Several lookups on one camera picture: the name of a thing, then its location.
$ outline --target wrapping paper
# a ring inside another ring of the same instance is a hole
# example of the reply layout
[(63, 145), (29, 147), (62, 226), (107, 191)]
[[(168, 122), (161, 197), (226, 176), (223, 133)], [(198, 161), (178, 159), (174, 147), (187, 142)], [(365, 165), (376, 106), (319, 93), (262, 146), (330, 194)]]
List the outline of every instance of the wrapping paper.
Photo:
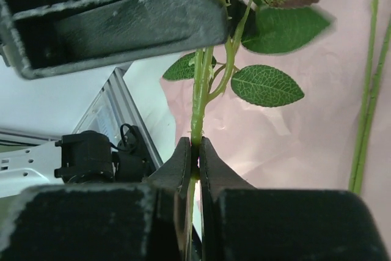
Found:
[[(305, 92), (302, 100), (280, 108), (262, 108), (242, 101), (228, 87), (206, 108), (205, 136), (220, 157), (256, 187), (348, 187), (368, 52), (371, 0), (322, 0), (318, 7), (334, 16), (335, 23), (309, 46), (283, 56), (257, 55), (244, 48), (236, 55), (239, 68), (267, 64), (289, 74)], [(374, 64), (390, 14), (391, 0), (381, 0)], [(224, 47), (217, 47), (214, 56), (225, 62)], [(384, 65), (362, 189), (389, 252), (390, 67), (391, 54)], [(175, 117), (176, 140), (189, 136), (192, 84), (192, 80), (161, 80)]]

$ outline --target pink paper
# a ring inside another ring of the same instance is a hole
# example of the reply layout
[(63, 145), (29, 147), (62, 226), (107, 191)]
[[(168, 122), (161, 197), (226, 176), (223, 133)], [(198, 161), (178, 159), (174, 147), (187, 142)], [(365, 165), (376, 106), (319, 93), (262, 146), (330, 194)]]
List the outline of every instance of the pink paper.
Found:
[[(267, 64), (289, 74), (305, 97), (281, 108), (253, 106), (228, 87), (206, 109), (204, 132), (219, 156), (259, 188), (347, 189), (370, 32), (371, 0), (323, 0), (318, 7), (336, 17), (329, 30), (301, 50), (284, 56), (257, 55), (241, 48), (241, 68)], [(375, 60), (391, 14), (381, 0)], [(391, 251), (391, 54), (373, 124), (362, 197)], [(225, 61), (224, 47), (215, 49)], [(161, 81), (177, 124), (177, 140), (189, 136), (192, 81)]]

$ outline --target pink surface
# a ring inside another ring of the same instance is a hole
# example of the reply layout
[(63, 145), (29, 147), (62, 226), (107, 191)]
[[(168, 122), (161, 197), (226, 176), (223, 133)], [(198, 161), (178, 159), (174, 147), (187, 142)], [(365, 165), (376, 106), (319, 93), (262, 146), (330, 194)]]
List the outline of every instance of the pink surface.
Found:
[[(262, 108), (228, 88), (206, 109), (204, 132), (220, 157), (259, 188), (347, 189), (367, 58), (371, 0), (323, 0), (335, 28), (311, 45), (285, 56), (252, 54), (241, 48), (236, 66), (267, 64), (294, 78), (301, 101)], [(375, 62), (391, 0), (381, 0)], [(385, 69), (368, 151), (363, 199), (391, 251), (391, 54)], [(215, 49), (225, 61), (223, 47)], [(161, 85), (176, 120), (176, 138), (189, 136), (192, 81)]]

